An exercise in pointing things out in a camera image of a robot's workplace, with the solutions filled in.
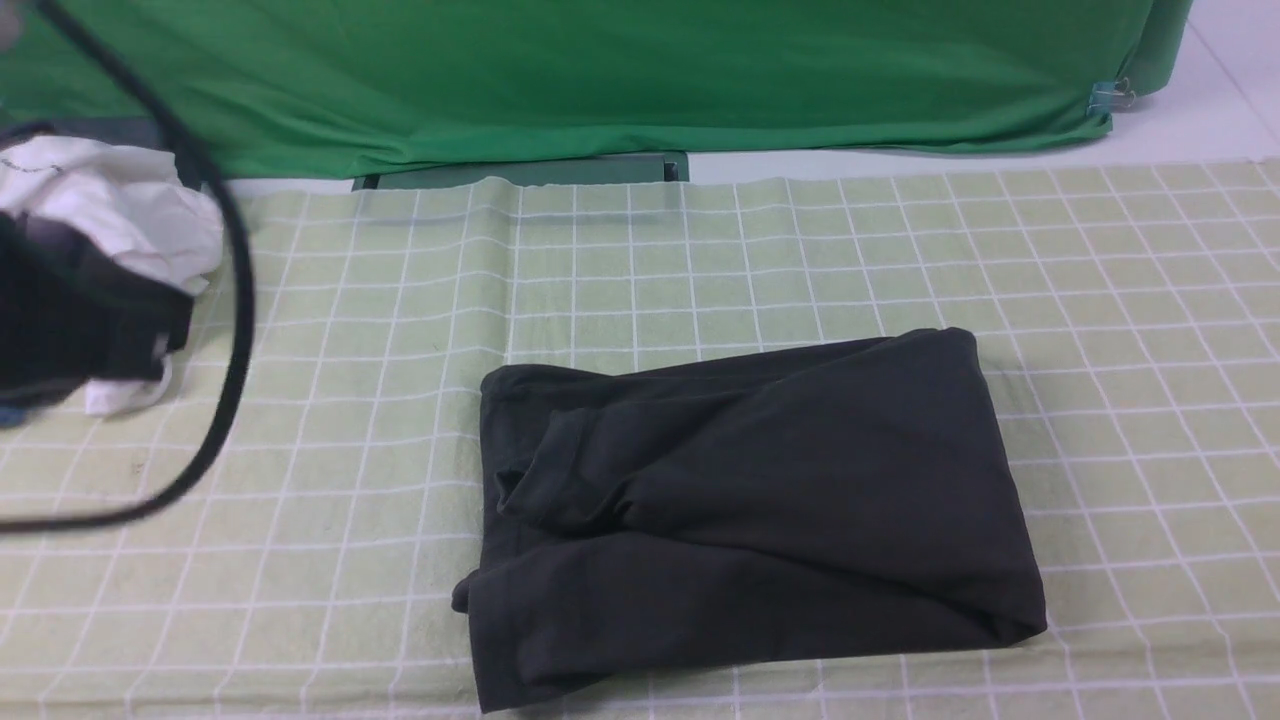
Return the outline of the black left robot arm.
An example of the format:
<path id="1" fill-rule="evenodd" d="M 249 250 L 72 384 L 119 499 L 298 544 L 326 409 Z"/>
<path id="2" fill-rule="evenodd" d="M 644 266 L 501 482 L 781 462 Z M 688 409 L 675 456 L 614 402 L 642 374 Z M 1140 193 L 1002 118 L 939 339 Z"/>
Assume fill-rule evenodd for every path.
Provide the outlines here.
<path id="1" fill-rule="evenodd" d="M 3 406 L 50 406 L 90 380 L 161 380 L 193 309 L 67 223 L 3 214 Z"/>

